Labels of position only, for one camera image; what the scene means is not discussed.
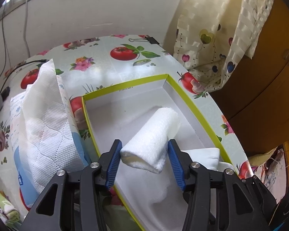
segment blue heart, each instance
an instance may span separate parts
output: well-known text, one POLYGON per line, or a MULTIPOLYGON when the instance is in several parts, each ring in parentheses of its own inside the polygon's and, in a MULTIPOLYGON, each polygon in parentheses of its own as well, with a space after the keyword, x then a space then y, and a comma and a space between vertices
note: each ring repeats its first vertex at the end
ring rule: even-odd
POLYGON ((227 64, 228 73, 231 73, 234 70, 234 67, 235 67, 235 64, 233 64, 232 61, 228 62, 227 64))
POLYGON ((212 71, 213 71, 214 73, 217 72, 217 67, 216 67, 215 65, 212 67, 212 71))

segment white wall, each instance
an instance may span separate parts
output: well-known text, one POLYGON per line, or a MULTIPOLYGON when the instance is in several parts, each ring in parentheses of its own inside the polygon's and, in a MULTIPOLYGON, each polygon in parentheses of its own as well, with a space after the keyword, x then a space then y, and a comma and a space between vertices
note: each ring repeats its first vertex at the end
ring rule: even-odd
MULTIPOLYGON (((30 0, 26 31, 30 53, 33 56, 66 42, 111 34, 148 34, 163 45, 167 31, 175 36, 179 2, 180 0, 30 0)), ((22 5, 3 20, 12 66, 27 58, 22 38, 24 16, 25 5, 22 5)), ((0 72, 3 64, 4 44, 0 22, 0 72)))

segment curtain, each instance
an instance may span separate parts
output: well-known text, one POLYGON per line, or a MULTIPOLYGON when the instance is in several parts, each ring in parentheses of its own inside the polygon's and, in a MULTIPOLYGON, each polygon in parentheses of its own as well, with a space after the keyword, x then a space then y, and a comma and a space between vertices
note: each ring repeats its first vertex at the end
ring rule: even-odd
POLYGON ((243 55, 253 57, 274 0, 187 0, 174 58, 208 92, 227 82, 243 55))

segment green heart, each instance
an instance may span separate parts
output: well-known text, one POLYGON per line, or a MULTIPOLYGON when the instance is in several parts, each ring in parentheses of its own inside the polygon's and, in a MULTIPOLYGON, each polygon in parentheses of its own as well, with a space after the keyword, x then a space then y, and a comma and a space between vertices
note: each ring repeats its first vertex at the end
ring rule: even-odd
POLYGON ((211 37, 206 34, 202 34, 200 37, 203 44, 209 44, 211 42, 211 37))

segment vegetable print tablecloth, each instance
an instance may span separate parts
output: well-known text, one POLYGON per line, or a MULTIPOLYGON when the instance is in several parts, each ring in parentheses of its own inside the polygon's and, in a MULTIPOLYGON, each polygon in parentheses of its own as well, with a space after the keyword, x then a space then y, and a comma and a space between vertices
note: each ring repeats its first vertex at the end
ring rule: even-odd
MULTIPOLYGON (((92 146, 92 140, 82 110, 82 95, 133 79, 170 74, 179 81, 211 125, 239 176, 244 178, 251 175, 247 157, 237 137, 211 96, 179 62, 159 45, 150 44, 144 36, 113 35, 69 42, 43 51, 26 62, 41 59, 54 60, 56 73, 62 77, 86 146, 92 146)), ((10 143, 10 135, 13 134, 10 133, 9 123, 10 100, 37 79, 40 66, 38 62, 25 65, 10 76, 10 82, 7 82, 11 87, 10 95, 0 111, 0 190, 19 209, 22 217, 28 208, 24 206, 19 190, 21 182, 10 143)), ((113 198, 113 204, 116 205, 116 198, 113 198)))

